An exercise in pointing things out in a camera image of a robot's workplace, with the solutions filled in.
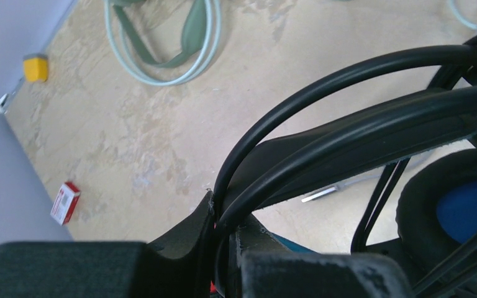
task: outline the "green strap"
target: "green strap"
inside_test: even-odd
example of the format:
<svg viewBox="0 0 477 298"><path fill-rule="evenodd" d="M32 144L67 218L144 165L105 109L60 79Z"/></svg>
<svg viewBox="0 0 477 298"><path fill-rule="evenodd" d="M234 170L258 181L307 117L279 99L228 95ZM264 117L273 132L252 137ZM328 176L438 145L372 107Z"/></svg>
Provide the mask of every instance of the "green strap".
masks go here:
<svg viewBox="0 0 477 298"><path fill-rule="evenodd" d="M184 64L191 55L200 51L204 44L204 37L206 36L206 5L204 0L194 0L193 6L189 11L184 28L182 29L181 46L182 52L176 55L168 62L160 63L154 59L153 55L147 50L147 47L143 43L140 35L132 25L125 13L123 7L129 6L133 3L144 0L112 0L114 3L113 8L116 16L120 20L122 28L127 34L136 54L140 59L149 65L153 65L160 68L174 68Z"/></svg>

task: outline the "black headphones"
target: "black headphones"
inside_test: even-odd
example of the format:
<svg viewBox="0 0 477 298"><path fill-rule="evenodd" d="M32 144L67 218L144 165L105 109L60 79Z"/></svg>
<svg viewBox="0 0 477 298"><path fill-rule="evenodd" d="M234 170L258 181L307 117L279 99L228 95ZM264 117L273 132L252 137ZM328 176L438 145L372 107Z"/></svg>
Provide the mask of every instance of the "black headphones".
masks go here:
<svg viewBox="0 0 477 298"><path fill-rule="evenodd" d="M426 90L258 144L286 119L334 92L387 73L433 65L441 68ZM460 78L472 87L453 90ZM399 238L367 246L368 234L410 156L462 139L476 149L432 163L404 188L396 217ZM225 288L226 239L252 211L383 165L354 234L352 253L392 258L421 297L452 291L477 297L477 230L458 241L456 231L443 226L449 218L445 207L457 202L449 199L450 193L459 187L473 194L471 189L477 189L477 36L464 45L404 50L349 66L298 91L262 117L230 152L214 188L217 288Z"/></svg>

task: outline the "white cable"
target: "white cable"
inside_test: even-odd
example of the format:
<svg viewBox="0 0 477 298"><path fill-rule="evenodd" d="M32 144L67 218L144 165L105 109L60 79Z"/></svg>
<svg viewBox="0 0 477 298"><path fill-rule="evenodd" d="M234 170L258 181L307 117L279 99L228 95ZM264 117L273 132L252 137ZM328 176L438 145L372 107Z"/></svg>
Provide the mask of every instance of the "white cable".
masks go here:
<svg viewBox="0 0 477 298"><path fill-rule="evenodd" d="M434 153L434 149L429 150L429 151L425 151L423 153L420 153L418 155L418 156L420 156L420 158L417 161L415 161L413 163L410 163L405 170L409 171L411 169L417 168L419 165L426 162L433 153ZM345 188L348 188L352 184L356 184L356 183L359 183L359 182L363 182L363 181L366 181L366 180L371 180L371 179L375 179L375 178L379 178L379 177L381 177L381 172L379 172L377 174L360 174L358 176L354 176L354 177L351 177L351 178L348 178L348 179L345 179L345 180L341 180L341 181L336 182L334 184L330 184L328 186L325 186L325 187L322 187L320 189L316 189L315 191L307 193L305 195L305 197L303 197L301 199L301 202L306 203L306 202L314 201L314 200L320 199L321 197L324 197L328 194L331 194L331 193L334 193L334 192L337 192L337 191L343 191Z"/></svg>
<svg viewBox="0 0 477 298"><path fill-rule="evenodd" d="M192 79L196 78L207 68L217 51L220 40L220 32L222 30L222 13L220 11L220 2L219 0L212 0L212 2L210 0L204 0L204 4L206 6L206 34L204 36L204 43L202 45L202 49L200 50L200 54L196 58L196 61L193 63L192 67L180 77L172 79L171 81L162 81L160 79L152 78L149 74L146 74L146 72L141 69L141 67L139 67L139 65L135 62L134 57L130 54L125 33L120 26L120 38L122 40L123 50L125 56L129 60L127 61L121 55L116 41L114 40L114 34L112 33L111 0L104 0L104 2L105 26L112 51L114 52L114 55L116 56L120 64L123 66L123 68L135 79L145 84L154 86L172 86L187 83L188 81L191 81ZM213 10L215 10L215 20L213 20ZM211 45L211 49L209 50L209 54L207 54L206 56L213 31L213 21L216 23L213 43Z"/></svg>
<svg viewBox="0 0 477 298"><path fill-rule="evenodd" d="M472 23L470 20L466 19L461 12L458 10L458 7L456 5L455 0L447 0L447 4L449 5L449 8L451 9L452 13L454 16L465 26L468 28L471 28L473 30L477 31L477 24Z"/></svg>

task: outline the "worn floor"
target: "worn floor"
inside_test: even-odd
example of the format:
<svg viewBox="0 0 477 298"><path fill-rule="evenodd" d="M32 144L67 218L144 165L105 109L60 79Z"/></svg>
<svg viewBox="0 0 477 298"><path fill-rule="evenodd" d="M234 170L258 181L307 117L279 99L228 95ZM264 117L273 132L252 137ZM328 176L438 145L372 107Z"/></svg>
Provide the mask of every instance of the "worn floor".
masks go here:
<svg viewBox="0 0 477 298"><path fill-rule="evenodd" d="M183 3L131 7L164 58L179 49L189 10ZM54 196L67 179L82 189L68 224L75 239L153 240L195 208L235 142L292 93L376 55L462 43L474 33L456 21L446 1L225 0L222 6L224 39L212 66L188 84L158 88L130 77L115 59L102 1L80 0L48 49L49 80L18 92L7 119L48 193ZM467 11L477 17L476 1ZM422 89L434 72L404 71L340 91L270 137ZM467 145L438 149L430 160ZM400 182L371 242L397 235L395 203L416 170ZM307 204L293 199L256 215L270 230L314 250L348 251L374 183Z"/></svg>

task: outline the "red box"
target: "red box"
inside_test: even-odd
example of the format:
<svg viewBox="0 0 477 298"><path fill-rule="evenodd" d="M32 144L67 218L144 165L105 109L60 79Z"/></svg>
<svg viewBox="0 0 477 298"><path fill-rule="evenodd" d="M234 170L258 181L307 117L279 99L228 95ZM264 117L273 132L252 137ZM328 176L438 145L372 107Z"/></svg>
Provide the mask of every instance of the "red box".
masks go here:
<svg viewBox="0 0 477 298"><path fill-rule="evenodd" d="M50 211L50 215L58 224L64 225L70 220L80 195L81 191L72 182L67 181L61 185L52 211Z"/></svg>

